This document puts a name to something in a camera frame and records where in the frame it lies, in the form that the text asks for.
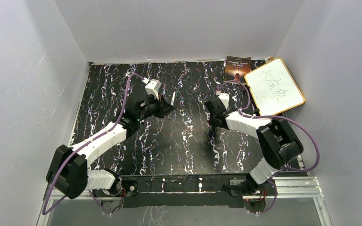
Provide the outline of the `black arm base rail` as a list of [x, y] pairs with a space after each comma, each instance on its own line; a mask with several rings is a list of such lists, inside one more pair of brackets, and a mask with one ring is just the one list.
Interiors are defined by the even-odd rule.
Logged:
[[269, 181], [252, 186], [247, 174], [126, 175], [116, 176], [114, 188], [78, 187], [76, 194], [55, 188], [47, 200], [96, 198], [109, 211], [118, 201], [125, 208], [143, 206], [228, 206], [252, 213], [270, 210], [274, 199], [323, 198], [316, 177], [280, 173]]

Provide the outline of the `white marker pen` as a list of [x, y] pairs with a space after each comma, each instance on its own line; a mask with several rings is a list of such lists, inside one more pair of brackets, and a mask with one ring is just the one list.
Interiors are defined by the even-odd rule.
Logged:
[[175, 96], [176, 96], [176, 91], [173, 92], [172, 99], [171, 99], [171, 105], [174, 105]]

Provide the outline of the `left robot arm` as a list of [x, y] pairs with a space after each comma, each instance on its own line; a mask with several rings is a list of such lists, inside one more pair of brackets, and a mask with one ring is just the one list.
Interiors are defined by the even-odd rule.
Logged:
[[90, 170], [90, 165], [113, 146], [136, 133], [141, 122], [149, 117], [164, 118], [174, 106], [163, 95], [146, 96], [140, 101], [127, 101], [117, 118], [90, 138], [71, 147], [59, 146], [50, 164], [46, 181], [69, 199], [87, 190], [103, 190], [117, 196], [122, 190], [122, 178], [110, 169]]

